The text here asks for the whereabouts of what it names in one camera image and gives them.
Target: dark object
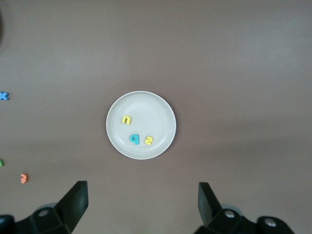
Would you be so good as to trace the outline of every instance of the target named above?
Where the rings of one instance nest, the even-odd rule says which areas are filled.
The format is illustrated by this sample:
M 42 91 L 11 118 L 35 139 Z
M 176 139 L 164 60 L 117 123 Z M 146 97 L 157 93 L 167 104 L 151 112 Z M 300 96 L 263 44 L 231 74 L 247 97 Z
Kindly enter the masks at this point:
M 294 234 L 278 218 L 263 216 L 253 223 L 234 210 L 223 209 L 208 183 L 199 183 L 198 209 L 204 226 L 195 234 Z
M 87 207 L 87 181 L 78 181 L 54 208 L 42 208 L 17 223 L 11 215 L 0 215 L 0 234 L 71 234 Z

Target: blue letter x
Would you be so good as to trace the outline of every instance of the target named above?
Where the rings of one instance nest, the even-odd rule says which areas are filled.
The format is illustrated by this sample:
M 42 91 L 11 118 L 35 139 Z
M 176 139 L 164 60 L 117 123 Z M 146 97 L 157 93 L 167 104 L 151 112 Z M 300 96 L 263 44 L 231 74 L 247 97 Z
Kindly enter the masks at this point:
M 0 92 L 0 100 L 8 100 L 9 93 Z

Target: yellow foam letter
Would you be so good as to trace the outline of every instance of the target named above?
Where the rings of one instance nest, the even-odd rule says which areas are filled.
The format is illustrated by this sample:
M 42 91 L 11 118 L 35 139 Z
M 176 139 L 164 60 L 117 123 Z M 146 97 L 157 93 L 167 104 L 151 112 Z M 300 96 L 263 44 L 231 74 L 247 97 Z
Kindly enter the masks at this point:
M 131 121 L 131 117 L 130 116 L 124 116 L 122 117 L 122 123 L 127 123 L 127 124 L 130 124 L 130 121 Z
M 147 136 L 145 139 L 145 144 L 150 145 L 154 139 L 151 136 Z

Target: metal bolt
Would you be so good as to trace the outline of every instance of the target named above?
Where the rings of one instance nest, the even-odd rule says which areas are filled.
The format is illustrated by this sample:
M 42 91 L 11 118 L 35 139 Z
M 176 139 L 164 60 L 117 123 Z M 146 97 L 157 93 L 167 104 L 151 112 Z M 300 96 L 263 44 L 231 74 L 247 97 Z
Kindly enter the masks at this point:
M 270 227 L 276 227 L 276 223 L 273 219 L 270 218 L 266 218 L 264 220 L 264 222 L 266 223 L 266 225 L 270 226 Z
M 43 211 L 41 211 L 41 212 L 38 214 L 38 216 L 39 216 L 39 217 L 43 217 L 43 216 L 47 215 L 48 213 L 49 213 L 48 210 L 43 210 Z
M 235 217 L 235 215 L 232 211 L 226 211 L 224 214 L 227 218 L 234 218 Z

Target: white plate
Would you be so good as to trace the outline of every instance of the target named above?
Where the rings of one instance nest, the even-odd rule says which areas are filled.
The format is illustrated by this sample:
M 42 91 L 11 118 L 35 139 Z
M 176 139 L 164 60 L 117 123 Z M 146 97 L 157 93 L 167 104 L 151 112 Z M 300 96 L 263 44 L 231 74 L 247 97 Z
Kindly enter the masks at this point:
M 124 116 L 131 118 L 130 124 L 127 124 L 128 118 L 122 123 Z M 171 145 L 176 134 L 176 118 L 170 105 L 160 96 L 135 91 L 123 95 L 112 105 L 106 130 L 113 146 L 123 155 L 149 159 Z M 153 138 L 151 144 L 146 144 L 150 138 L 145 143 L 147 137 Z

